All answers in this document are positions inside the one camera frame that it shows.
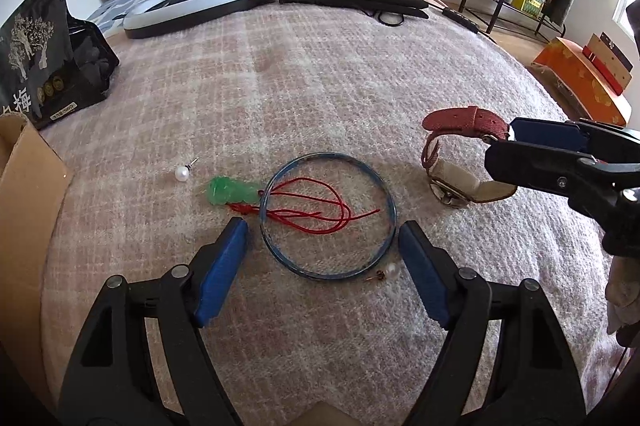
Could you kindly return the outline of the white gloved hand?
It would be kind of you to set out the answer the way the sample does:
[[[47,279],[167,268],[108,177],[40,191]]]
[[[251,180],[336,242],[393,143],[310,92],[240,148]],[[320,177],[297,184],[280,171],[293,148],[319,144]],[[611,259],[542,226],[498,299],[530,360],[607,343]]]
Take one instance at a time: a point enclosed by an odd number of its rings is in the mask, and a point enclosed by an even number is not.
[[[623,347],[639,348],[639,260],[614,257],[605,286],[606,332]]]

